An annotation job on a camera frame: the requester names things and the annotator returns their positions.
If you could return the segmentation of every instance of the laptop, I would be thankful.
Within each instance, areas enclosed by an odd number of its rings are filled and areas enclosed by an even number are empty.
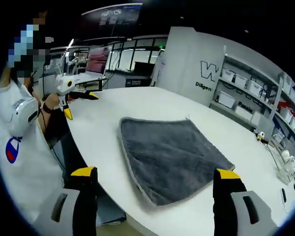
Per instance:
[[[88,53],[86,71],[85,73],[75,75],[75,83],[80,84],[103,79],[109,53],[109,47],[100,47],[90,50]]]

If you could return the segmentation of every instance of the white t-shirt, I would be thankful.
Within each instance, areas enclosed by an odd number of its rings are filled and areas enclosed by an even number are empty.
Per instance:
[[[22,97],[13,81],[0,88],[0,171],[16,207],[29,223],[33,223],[44,200],[63,187],[63,179],[37,120],[21,139],[9,134],[2,117],[9,110],[6,108]]]

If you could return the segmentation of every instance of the white partition wall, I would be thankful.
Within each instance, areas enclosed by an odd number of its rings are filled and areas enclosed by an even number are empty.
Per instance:
[[[215,91],[216,75],[221,70],[224,45],[227,54],[274,79],[282,72],[269,59],[242,44],[193,28],[172,27],[164,53],[165,66],[156,86],[208,106]]]

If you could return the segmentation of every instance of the laptop screen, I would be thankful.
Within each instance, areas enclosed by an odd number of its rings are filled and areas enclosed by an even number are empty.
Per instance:
[[[88,64],[86,71],[104,74],[108,60],[109,47],[95,48],[88,53]]]

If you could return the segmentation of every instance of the logo on shirt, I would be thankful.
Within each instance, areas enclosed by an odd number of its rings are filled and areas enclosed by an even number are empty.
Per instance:
[[[5,146],[5,155],[8,161],[13,164],[16,161],[19,153],[19,143],[22,138],[12,137]]]

